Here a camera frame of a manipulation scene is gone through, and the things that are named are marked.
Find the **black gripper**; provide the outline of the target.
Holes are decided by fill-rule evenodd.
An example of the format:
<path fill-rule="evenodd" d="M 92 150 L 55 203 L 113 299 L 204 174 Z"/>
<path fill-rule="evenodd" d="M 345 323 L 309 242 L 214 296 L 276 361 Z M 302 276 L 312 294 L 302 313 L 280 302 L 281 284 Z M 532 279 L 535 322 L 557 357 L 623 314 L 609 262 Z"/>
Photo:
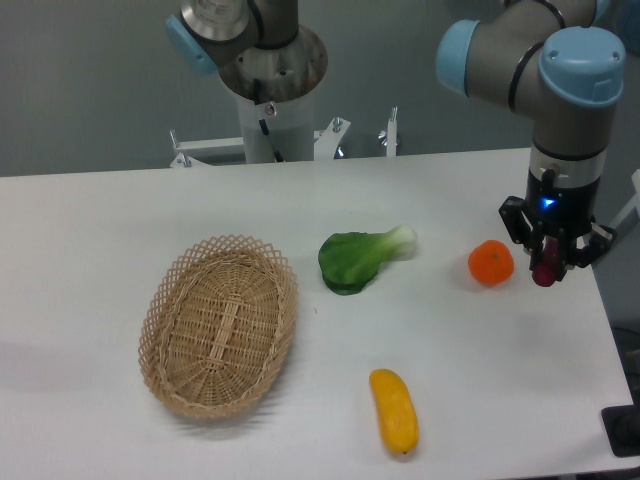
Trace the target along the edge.
<path fill-rule="evenodd" d="M 585 268 L 606 254 L 616 237 L 593 215 L 599 182 L 578 187 L 560 185 L 559 174 L 548 168 L 528 173 L 523 198 L 510 196 L 499 208 L 511 240 L 529 255 L 529 269 L 543 260 L 544 241 L 553 237 L 555 280 L 561 282 L 567 270 Z"/>

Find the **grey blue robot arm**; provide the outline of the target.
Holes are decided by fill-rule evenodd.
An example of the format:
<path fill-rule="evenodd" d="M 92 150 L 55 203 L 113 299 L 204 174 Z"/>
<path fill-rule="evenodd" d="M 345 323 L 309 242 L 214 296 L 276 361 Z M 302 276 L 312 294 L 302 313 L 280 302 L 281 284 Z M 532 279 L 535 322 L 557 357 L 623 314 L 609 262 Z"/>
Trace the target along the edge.
<path fill-rule="evenodd" d="M 533 121 L 526 195 L 499 214 L 540 286 L 589 266 L 616 237 L 593 216 L 625 66 L 621 40 L 597 26 L 607 7 L 519 1 L 491 23 L 456 22 L 436 53 L 444 86 Z M 296 2 L 186 1 L 165 29 L 195 72 L 217 75 L 235 96 L 248 162 L 334 156 L 346 124 L 322 137 L 311 127 L 328 59 Z"/>

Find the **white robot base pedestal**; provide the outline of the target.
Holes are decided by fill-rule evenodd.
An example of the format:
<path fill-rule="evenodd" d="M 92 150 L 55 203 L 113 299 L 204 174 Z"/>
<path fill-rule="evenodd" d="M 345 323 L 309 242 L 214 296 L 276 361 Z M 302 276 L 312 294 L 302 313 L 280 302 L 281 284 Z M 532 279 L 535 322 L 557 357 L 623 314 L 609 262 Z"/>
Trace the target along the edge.
<path fill-rule="evenodd" d="M 301 26 L 288 45 L 249 48 L 220 69 L 236 102 L 248 164 L 314 158 L 315 94 L 327 67 L 324 43 Z"/>

